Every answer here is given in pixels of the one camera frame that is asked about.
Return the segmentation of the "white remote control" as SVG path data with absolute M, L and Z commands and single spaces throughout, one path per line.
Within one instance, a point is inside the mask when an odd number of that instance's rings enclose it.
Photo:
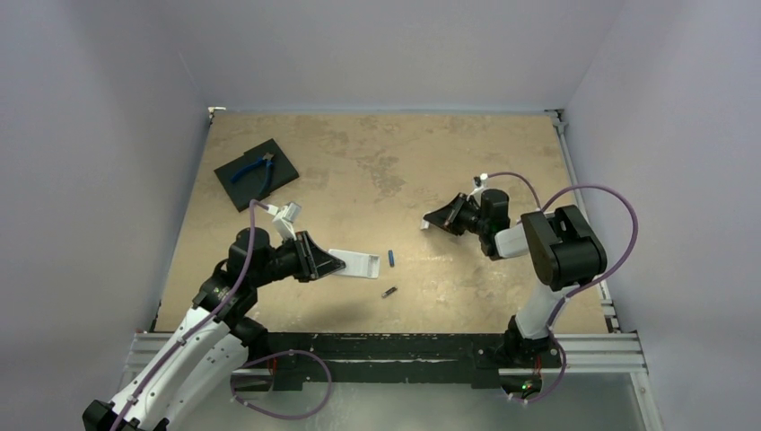
M 328 253 L 346 264 L 344 268 L 335 272 L 336 276 L 367 279 L 379 277 L 381 267 L 379 255 L 339 249 L 329 249 Z

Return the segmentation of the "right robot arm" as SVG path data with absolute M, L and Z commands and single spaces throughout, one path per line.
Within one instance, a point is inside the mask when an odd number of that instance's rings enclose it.
M 490 352 L 496 361 L 525 365 L 551 349 L 551 328 L 565 298 L 602 274 L 608 258 L 577 206 L 525 213 L 512 224 L 509 203 L 508 194 L 499 189 L 460 193 L 446 206 L 425 214 L 421 226 L 456 236 L 473 233 L 491 260 L 530 257 L 538 283 L 511 317 L 501 344 Z

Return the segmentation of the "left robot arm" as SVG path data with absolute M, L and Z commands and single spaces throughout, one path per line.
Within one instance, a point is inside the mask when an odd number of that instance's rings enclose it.
M 95 400 L 85 409 L 85 429 L 178 430 L 233 370 L 277 357 L 267 329 L 247 315 L 260 287 L 287 277 L 316 281 L 345 267 L 305 231 L 278 247 L 261 228 L 239 231 L 227 259 L 214 267 L 149 364 L 110 400 Z

